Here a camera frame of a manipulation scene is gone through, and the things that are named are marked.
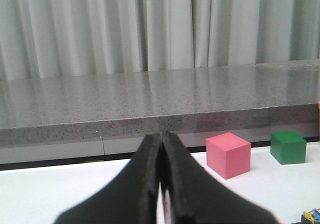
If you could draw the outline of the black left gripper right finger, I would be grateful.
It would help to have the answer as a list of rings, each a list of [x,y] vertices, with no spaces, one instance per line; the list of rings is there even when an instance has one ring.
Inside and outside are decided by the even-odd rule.
[[[212,177],[178,135],[162,134],[162,191],[168,192],[173,224],[276,224],[266,209],[242,198]]]

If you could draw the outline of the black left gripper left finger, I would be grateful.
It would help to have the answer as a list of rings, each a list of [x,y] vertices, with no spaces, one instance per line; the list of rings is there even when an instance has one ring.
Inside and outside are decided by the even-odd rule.
[[[144,136],[123,170],[99,192],[60,214],[57,224],[155,224],[159,134]]]

